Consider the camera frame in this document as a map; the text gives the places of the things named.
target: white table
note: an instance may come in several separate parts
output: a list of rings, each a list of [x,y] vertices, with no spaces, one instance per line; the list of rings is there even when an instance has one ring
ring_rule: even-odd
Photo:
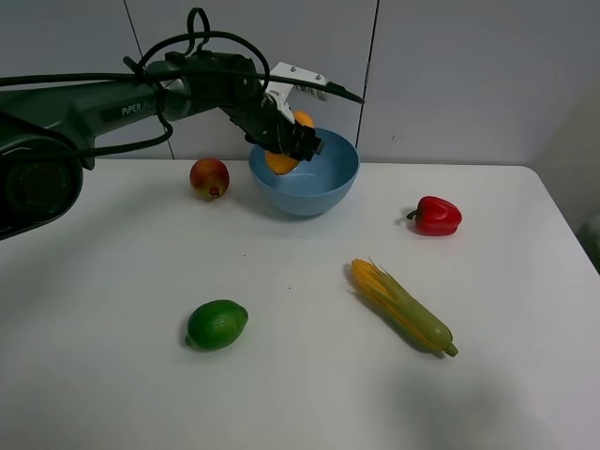
[[[365,164],[325,215],[273,211],[244,162],[195,199],[190,161],[100,160],[53,224],[0,243],[3,450],[597,448],[600,277],[519,167]],[[449,238],[398,223],[456,203]],[[351,294],[372,258],[452,329],[416,352]],[[249,312],[220,352],[188,314]]]

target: robotic arm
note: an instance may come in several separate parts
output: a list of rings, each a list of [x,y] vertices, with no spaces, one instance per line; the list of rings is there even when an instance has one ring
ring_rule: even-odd
[[[135,68],[128,58],[126,63]],[[323,76],[283,63],[271,71],[266,87],[256,75],[251,59],[201,46],[190,56],[168,52],[123,81],[0,92],[0,240],[65,214],[81,191],[83,168],[94,168],[94,156],[166,141],[173,129],[165,119],[220,108],[250,143],[311,160],[323,142],[293,119],[286,102],[290,78],[314,97],[327,99],[329,92],[362,103]],[[0,86],[15,83],[0,79]],[[167,129],[162,138],[123,146],[127,150],[94,150],[97,136],[155,114]]]

